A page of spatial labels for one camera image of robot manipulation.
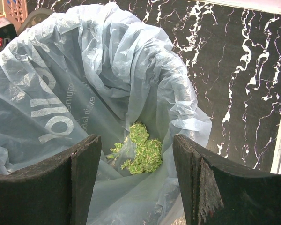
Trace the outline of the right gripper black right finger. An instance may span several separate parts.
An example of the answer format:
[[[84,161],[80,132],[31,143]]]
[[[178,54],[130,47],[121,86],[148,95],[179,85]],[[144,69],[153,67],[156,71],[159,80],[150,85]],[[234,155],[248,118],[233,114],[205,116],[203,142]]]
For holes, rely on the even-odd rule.
[[[189,225],[281,225],[281,174],[235,163],[185,135],[173,155]]]

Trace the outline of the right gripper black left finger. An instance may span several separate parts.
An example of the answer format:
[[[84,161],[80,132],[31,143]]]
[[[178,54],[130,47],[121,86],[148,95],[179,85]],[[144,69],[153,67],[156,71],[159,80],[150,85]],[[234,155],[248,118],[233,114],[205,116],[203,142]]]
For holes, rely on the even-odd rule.
[[[9,175],[0,175],[0,225],[84,225],[101,156],[101,137]]]

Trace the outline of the green litter clumps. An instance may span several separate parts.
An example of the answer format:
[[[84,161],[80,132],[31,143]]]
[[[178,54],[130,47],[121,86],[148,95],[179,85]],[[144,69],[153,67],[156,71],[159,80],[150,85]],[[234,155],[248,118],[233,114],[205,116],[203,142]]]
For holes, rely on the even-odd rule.
[[[129,175],[156,171],[162,164],[162,142],[150,139],[146,126],[139,121],[129,129],[124,141],[115,143],[114,148],[110,149],[111,154],[106,156],[108,163]]]

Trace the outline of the black trash bin blue bag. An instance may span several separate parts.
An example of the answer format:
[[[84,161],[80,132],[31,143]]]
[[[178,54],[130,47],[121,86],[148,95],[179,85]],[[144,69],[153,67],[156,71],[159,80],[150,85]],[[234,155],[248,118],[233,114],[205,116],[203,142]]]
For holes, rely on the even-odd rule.
[[[0,175],[10,177],[85,139],[103,148],[89,225],[167,225],[183,206],[172,144],[206,146],[212,123],[163,29],[116,3],[54,13],[0,53]],[[163,164],[129,175],[106,160],[140,120],[163,143]]]

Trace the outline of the dark green litter box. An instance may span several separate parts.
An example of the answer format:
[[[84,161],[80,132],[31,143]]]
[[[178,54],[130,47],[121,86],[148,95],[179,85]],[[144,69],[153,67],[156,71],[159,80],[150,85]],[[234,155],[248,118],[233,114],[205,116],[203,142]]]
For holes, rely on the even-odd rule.
[[[17,30],[17,35],[20,35],[27,28],[31,28],[32,26],[41,23],[53,13],[54,11],[46,8],[39,8],[34,10],[28,15],[23,24]]]

